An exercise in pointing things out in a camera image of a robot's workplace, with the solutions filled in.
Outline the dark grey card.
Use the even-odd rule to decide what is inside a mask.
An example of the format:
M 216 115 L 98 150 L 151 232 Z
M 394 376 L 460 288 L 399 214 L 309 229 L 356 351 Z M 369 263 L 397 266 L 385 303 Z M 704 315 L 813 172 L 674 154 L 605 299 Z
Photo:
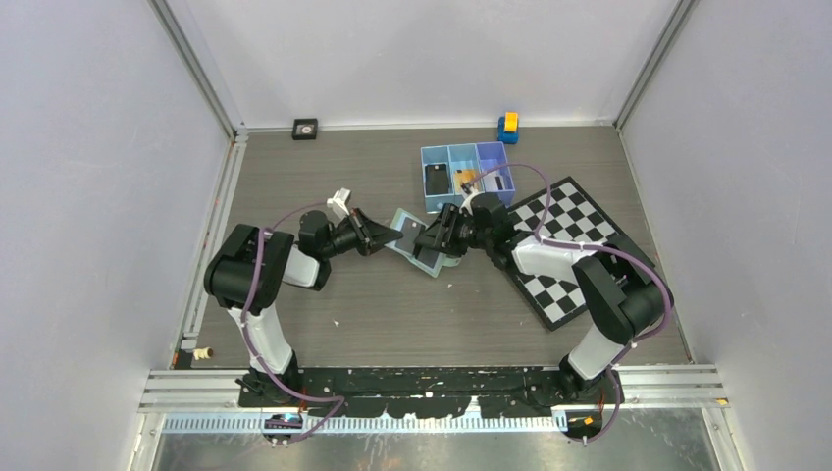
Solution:
M 408 256 L 414 256 L 415 253 L 418 251 L 418 247 L 415 244 L 415 239 L 425 229 L 426 226 L 423 223 L 409 216 L 404 216 L 401 221 L 401 228 L 399 229 L 399 231 L 402 233 L 402 238 L 398 239 L 394 243 L 393 247 Z

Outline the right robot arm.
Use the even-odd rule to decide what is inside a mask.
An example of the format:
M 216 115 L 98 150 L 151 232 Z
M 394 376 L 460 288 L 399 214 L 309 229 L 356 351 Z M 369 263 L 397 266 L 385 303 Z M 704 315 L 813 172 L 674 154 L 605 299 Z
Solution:
M 576 286 L 592 325 L 560 361 L 553 379 L 556 393 L 573 402 L 594 395 L 599 380 L 634 344 L 660 331 L 673 309 L 665 281 L 627 236 L 586 243 L 522 231 L 493 193 L 475 193 L 461 206 L 444 206 L 414 244 L 451 257 L 480 249 L 505 273 Z

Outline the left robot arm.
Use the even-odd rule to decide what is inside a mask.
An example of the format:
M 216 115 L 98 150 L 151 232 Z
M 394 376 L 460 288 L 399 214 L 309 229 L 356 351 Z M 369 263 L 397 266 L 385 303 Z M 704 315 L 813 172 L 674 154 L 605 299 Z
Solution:
M 277 313 L 281 287 L 320 290 L 331 275 L 334 257 L 350 251 L 370 256 L 402 237 L 360 209 L 347 210 L 337 222 L 309 209 L 300 216 L 296 234 L 236 225 L 209 262 L 203 285 L 233 318 L 248 351 L 249 371 L 242 385 L 278 406 L 293 404 L 302 375 Z

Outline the black card in tray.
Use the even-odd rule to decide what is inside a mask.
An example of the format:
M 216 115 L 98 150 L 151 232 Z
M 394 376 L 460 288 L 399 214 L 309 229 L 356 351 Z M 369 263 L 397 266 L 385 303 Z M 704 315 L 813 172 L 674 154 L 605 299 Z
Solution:
M 451 183 L 446 163 L 429 164 L 424 168 L 424 189 L 426 196 L 451 194 Z

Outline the orange card in tray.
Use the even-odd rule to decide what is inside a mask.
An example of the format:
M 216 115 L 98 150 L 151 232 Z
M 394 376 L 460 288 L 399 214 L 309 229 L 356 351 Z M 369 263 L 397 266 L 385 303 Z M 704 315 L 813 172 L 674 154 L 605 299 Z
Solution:
M 456 169 L 453 171 L 452 176 L 454 190 L 458 193 L 462 193 L 464 191 L 463 186 L 474 180 L 477 176 L 477 172 L 474 169 Z

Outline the card in purple compartment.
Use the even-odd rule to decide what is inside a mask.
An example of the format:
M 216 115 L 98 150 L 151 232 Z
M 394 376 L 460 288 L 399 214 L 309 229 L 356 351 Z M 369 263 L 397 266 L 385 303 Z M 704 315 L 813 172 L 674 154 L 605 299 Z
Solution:
M 511 178 L 505 177 L 501 172 L 493 172 L 483 176 L 482 183 L 484 190 L 490 192 L 511 191 L 513 189 Z

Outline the blue three-compartment tray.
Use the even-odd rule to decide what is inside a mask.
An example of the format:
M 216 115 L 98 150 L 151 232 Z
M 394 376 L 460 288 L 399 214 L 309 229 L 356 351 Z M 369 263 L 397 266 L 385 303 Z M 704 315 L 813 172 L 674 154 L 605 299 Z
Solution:
M 505 167 L 489 173 L 476 182 L 484 171 L 507 163 L 502 142 L 477 142 L 426 146 L 420 149 L 423 171 L 423 196 L 425 212 L 439 213 L 444 205 L 460 206 L 468 194 L 463 185 L 472 190 L 495 193 L 510 206 L 515 186 L 510 170 Z

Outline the small black square box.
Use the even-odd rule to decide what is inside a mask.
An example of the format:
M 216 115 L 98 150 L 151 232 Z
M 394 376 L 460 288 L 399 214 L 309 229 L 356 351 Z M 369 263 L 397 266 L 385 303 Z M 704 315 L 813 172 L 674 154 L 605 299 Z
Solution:
M 295 119 L 292 123 L 291 138 L 293 140 L 315 140 L 318 127 L 319 122 L 316 118 Z

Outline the blue yellow toy block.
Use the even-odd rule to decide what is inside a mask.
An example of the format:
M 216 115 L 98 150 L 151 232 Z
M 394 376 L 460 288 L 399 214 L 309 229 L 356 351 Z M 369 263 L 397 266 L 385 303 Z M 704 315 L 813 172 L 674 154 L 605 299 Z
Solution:
M 497 140 L 504 144 L 516 144 L 519 140 L 519 115 L 506 112 L 497 121 Z

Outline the black white checkerboard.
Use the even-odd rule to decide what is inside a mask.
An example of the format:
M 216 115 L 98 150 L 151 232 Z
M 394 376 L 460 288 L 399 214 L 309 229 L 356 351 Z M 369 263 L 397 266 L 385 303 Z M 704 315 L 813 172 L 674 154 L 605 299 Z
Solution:
M 587 310 L 572 265 L 591 255 L 591 245 L 603 245 L 623 233 L 590 195 L 571 177 L 553 183 L 508 207 L 514 228 L 531 233 L 543 223 L 541 237 L 569 241 L 573 249 L 551 247 L 540 275 L 510 273 L 515 285 L 544 327 L 552 332 Z

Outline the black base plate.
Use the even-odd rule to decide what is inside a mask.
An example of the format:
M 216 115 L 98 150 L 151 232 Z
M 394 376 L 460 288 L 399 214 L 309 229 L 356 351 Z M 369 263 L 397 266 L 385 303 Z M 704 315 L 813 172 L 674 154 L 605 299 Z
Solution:
M 622 393 L 619 377 L 603 376 L 577 390 L 561 381 L 557 369 L 512 367 L 380 367 L 299 369 L 302 387 L 287 394 L 239 386 L 241 407 L 296 407 L 315 418 L 457 418 L 479 409 L 488 419 L 543 417 L 554 406 L 577 405 L 599 411 Z

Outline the aluminium frame rail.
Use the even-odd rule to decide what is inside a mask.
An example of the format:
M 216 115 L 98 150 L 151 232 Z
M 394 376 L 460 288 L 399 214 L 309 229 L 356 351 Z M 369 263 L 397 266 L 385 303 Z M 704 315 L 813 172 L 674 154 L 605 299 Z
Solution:
M 140 411 L 301 407 L 323 415 L 338 397 L 343 414 L 405 415 L 433 405 L 446 415 L 480 407 L 491 415 L 536 414 L 545 406 L 726 407 L 712 365 L 621 367 L 584 392 L 568 392 L 554 367 L 366 367 L 301 370 L 297 396 L 246 370 L 161 370 L 150 373 Z

